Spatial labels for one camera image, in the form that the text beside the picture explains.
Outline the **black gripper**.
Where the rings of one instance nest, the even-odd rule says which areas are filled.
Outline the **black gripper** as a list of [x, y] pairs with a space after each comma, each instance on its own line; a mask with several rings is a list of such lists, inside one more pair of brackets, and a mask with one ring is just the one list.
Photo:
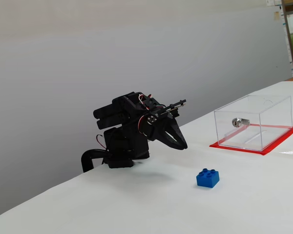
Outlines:
[[149, 140], [158, 140], [176, 150], [187, 149], [186, 140], [175, 120], [178, 108], [156, 107], [144, 115], [138, 123], [138, 130]]

